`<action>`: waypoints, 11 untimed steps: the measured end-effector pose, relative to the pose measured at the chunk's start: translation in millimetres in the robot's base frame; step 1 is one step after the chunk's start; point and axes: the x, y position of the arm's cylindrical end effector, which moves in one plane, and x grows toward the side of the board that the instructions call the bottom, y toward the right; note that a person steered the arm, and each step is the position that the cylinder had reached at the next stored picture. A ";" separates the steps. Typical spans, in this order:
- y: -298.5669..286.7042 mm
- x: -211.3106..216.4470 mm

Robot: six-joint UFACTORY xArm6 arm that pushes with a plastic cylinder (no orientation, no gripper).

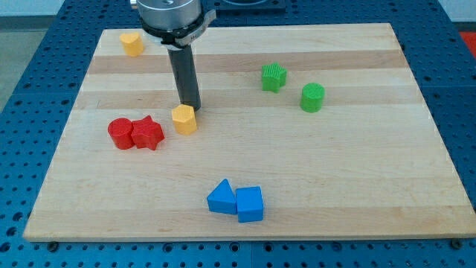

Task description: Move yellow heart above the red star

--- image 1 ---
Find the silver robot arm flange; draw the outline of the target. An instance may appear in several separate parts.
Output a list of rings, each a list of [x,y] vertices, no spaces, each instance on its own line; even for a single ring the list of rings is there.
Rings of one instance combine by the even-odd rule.
[[[144,31],[170,50],[182,50],[197,40],[216,19],[200,0],[130,0]]]

